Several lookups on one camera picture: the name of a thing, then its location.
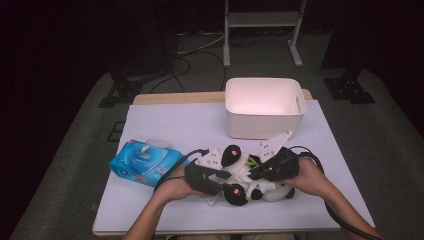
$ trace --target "person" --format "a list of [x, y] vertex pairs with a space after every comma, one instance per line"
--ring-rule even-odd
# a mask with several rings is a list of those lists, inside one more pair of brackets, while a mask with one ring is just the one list
[[[383, 239], [382, 235], [374, 229], [355, 210], [344, 195], [334, 186], [330, 180], [319, 170], [310, 158], [299, 158], [299, 174], [291, 179], [280, 181], [282, 184], [291, 185], [300, 191], [322, 198], [334, 213], [349, 225]], [[172, 175], [172, 179], [165, 181], [152, 195], [138, 218], [127, 231], [124, 240], [147, 240], [153, 236], [159, 222], [162, 211], [167, 203], [184, 199], [190, 195], [200, 195], [202, 193], [193, 190], [184, 180], [184, 168], [178, 168]], [[342, 228], [347, 239], [364, 239], [349, 230]], [[229, 239], [226, 236], [215, 236], [215, 239]], [[293, 239], [290, 236], [281, 236], [278, 239]]]

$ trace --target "hand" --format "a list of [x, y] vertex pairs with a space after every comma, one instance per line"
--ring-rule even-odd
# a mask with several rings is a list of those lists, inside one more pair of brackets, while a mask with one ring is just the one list
[[177, 168], [168, 180], [162, 183], [153, 193], [152, 198], [157, 198], [165, 202], [184, 199], [190, 195], [200, 195], [193, 190], [184, 179], [184, 167]]
[[336, 189], [312, 159], [299, 158], [299, 167], [299, 174], [296, 177], [282, 180], [280, 183], [322, 198], [325, 198], [332, 190]]

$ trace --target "table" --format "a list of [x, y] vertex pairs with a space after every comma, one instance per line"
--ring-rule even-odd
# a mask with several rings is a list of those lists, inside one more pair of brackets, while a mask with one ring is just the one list
[[[306, 99], [311, 99], [307, 90], [304, 93]], [[254, 150], [259, 150], [258, 141], [226, 136], [223, 100], [223, 92], [139, 95], [129, 109], [118, 150], [128, 140], [146, 140], [144, 138], [148, 136], [166, 138], [164, 140], [182, 153], [198, 148], [224, 149], [235, 143], [242, 151], [255, 154]], [[303, 145], [311, 149], [321, 159], [327, 177], [374, 226], [318, 101], [307, 100], [307, 106], [296, 136], [285, 146]], [[196, 127], [198, 124], [208, 127]], [[111, 172], [93, 232], [100, 236], [123, 235], [152, 191], [148, 186], [119, 178]], [[291, 200], [253, 201], [243, 207], [231, 206], [223, 199], [211, 207], [206, 199], [191, 196], [166, 206], [156, 233], [276, 233], [334, 229], [340, 227], [328, 216], [323, 201], [296, 191]]]
[[224, 23], [224, 66], [230, 66], [230, 28], [235, 27], [283, 27], [294, 26], [293, 38], [287, 41], [290, 53], [297, 67], [302, 67], [296, 48], [297, 37], [299, 36], [300, 25], [307, 0], [302, 0], [299, 11], [291, 12], [233, 12], [229, 11], [229, 0], [225, 0], [225, 23]]

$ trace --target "blue package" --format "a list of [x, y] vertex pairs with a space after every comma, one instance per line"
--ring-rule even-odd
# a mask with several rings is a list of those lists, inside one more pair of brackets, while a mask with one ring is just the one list
[[154, 187], [163, 174], [182, 157], [174, 149], [132, 140], [125, 143], [109, 167], [119, 177]]

